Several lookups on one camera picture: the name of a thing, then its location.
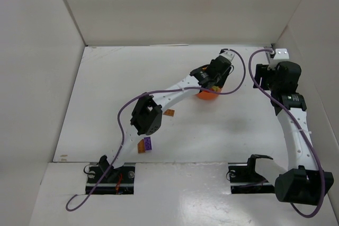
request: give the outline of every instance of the black clamp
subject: black clamp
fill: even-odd
[[[287,109],[300,108],[305,111],[307,107],[304,97],[296,92],[300,75],[301,68],[298,64],[283,61],[274,69],[269,69],[269,65],[256,65],[254,79],[262,89],[270,90],[271,96]],[[271,104],[278,115],[281,107],[273,101]]]
[[[190,72],[202,88],[210,89],[212,86],[223,87],[231,71],[231,61],[222,55],[212,59],[209,65],[201,66]]]
[[[331,172],[324,172],[325,194],[334,183]],[[320,174],[303,166],[291,169],[275,180],[275,195],[280,202],[317,205],[320,199]]]
[[[153,96],[140,98],[132,111],[131,125],[138,130],[138,135],[151,135],[161,126],[162,106],[153,101]]]
[[[104,173],[107,168],[109,168],[110,164],[107,161],[107,156],[102,156],[98,162],[98,166],[102,173]],[[118,173],[120,172],[121,168],[113,169],[111,167],[108,172],[105,174],[105,179],[107,183],[112,183],[114,179],[117,177]]]
[[[266,158],[273,160],[270,156],[265,155],[251,155],[248,158],[246,165],[232,164],[228,165],[228,172],[230,173],[231,183],[259,183],[265,178],[255,172],[255,162],[257,159]]]

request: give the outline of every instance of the white table surface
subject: white table surface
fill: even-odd
[[[131,98],[156,89],[166,89],[191,70],[208,64],[220,49],[231,47],[246,62],[259,47],[198,45],[149,47],[86,47],[69,102],[54,160],[96,162],[121,142],[117,124],[120,107]],[[265,53],[254,59],[267,63]],[[225,91],[234,89],[243,75],[237,56]],[[253,153],[269,155],[283,167],[287,151],[282,129],[270,101],[252,88],[246,74],[242,88],[232,95],[203,101],[196,96],[173,106],[174,117],[163,116],[162,126],[151,136],[153,150],[129,162],[243,162]],[[122,113],[129,125],[129,106]]]
[[[75,212],[65,205],[85,193],[85,163],[50,163],[30,226],[337,225],[328,197],[312,219],[274,194],[230,194],[227,164],[137,164],[133,195],[93,195]],[[77,206],[84,195],[76,197]],[[299,206],[311,212],[313,206]]]

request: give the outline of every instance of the orange block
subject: orange block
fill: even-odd
[[[213,88],[211,90],[215,91],[215,92],[221,92],[222,88],[213,86]],[[210,92],[207,92],[207,91],[202,91],[202,92],[196,94],[196,96],[200,99],[208,101],[208,100],[213,100],[213,99],[217,98],[218,94],[213,94],[213,93],[210,93]]]
[[[168,109],[167,111],[164,112],[164,115],[166,115],[166,116],[174,116],[174,110]]]
[[[138,143],[138,153],[145,153],[145,143],[143,139]]]

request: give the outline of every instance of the purple cable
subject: purple cable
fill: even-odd
[[[239,86],[237,86],[234,90],[232,90],[231,92],[224,92],[224,93],[221,93],[221,92],[215,92],[215,91],[211,91],[209,89],[206,89],[206,88],[202,88],[202,87],[184,87],[183,89],[184,90],[188,90],[188,89],[198,89],[198,90],[201,90],[201,91],[206,91],[206,92],[209,92],[209,93],[213,93],[213,94],[218,94],[218,95],[229,95],[229,94],[232,94],[234,93],[235,91],[237,91],[241,86],[242,84],[244,83],[244,80],[245,80],[245,76],[246,76],[246,65],[245,65],[245,62],[244,62],[244,59],[243,57],[235,50],[233,49],[224,49],[224,50],[228,50],[228,51],[232,51],[234,52],[236,55],[239,56],[242,64],[243,64],[243,68],[244,68],[244,74],[243,74],[243,78],[239,84]],[[102,179],[106,176],[106,174],[108,173],[108,171],[110,170],[110,168],[112,167],[112,165],[114,164],[114,162],[116,161],[121,149],[122,149],[122,146],[124,144],[124,140],[125,140],[125,133],[124,133],[124,130],[123,130],[123,127],[122,127],[122,124],[121,124],[121,121],[120,121],[120,115],[121,115],[121,112],[128,106],[130,105],[132,102],[136,101],[137,99],[141,98],[141,97],[144,97],[146,95],[150,95],[150,94],[158,94],[158,93],[173,93],[173,92],[180,92],[182,91],[181,88],[179,89],[172,89],[172,90],[156,90],[156,91],[151,91],[151,92],[146,92],[146,93],[143,93],[141,95],[138,95],[137,97],[134,97],[132,100],[130,100],[129,102],[127,102],[120,110],[119,110],[119,113],[118,113],[118,125],[120,127],[120,130],[121,130],[121,134],[122,134],[122,140],[121,140],[121,144],[120,144],[120,147],[117,151],[117,154],[114,156],[113,158],[113,161],[111,162],[111,164],[109,165],[109,167],[105,170],[105,172],[102,174],[102,176],[99,178],[99,180],[96,182],[96,184],[93,186],[93,188],[91,189],[91,191],[87,194],[87,196],[85,197],[85,199],[79,204],[77,205],[75,208],[73,209],[70,209],[68,206],[70,204],[70,202],[76,197],[78,196],[77,194],[74,195],[72,198],[69,199],[69,201],[67,202],[66,204],[66,210],[68,212],[72,212],[72,211],[75,211],[77,210],[78,208],[80,208],[87,200],[88,198],[93,194],[94,190],[97,188],[97,186],[99,185],[99,183],[102,181]]]
[[[252,59],[253,57],[260,53],[260,52],[270,52],[273,53],[274,51],[272,49],[262,49],[262,50],[257,50],[255,52],[252,53],[252,55],[249,58],[249,62],[248,62],[248,71],[249,71],[249,75],[252,79],[252,81],[254,82],[255,86],[262,92],[264,93],[264,95],[266,95],[271,101],[273,101],[274,103],[276,103],[279,107],[281,107],[289,116],[290,118],[293,120],[293,122],[295,123],[295,125],[297,126],[298,130],[300,131],[301,136],[303,137],[306,145],[308,146],[308,148],[311,150],[313,157],[317,163],[318,166],[318,170],[319,170],[319,175],[320,175],[320,183],[321,183],[321,190],[320,190],[320,198],[319,198],[319,203],[317,205],[317,207],[314,209],[314,211],[311,214],[303,214],[301,213],[296,206],[291,203],[292,207],[294,208],[295,211],[297,211],[298,214],[300,214],[301,216],[305,217],[305,218],[312,218],[314,217],[320,210],[323,201],[324,201],[324,197],[325,197],[325,176],[324,176],[324,170],[322,168],[322,165],[320,163],[319,157],[315,151],[315,149],[313,148],[311,142],[308,140],[305,132],[302,130],[302,127],[300,126],[300,124],[298,123],[298,121],[296,120],[296,118],[292,115],[292,113],[284,106],[282,105],[280,102],[278,102],[275,98],[273,98],[271,95],[269,95],[264,89],[262,89],[259,84],[256,82],[256,80],[253,77],[252,74],[252,70],[251,70],[251,64],[252,64]]]

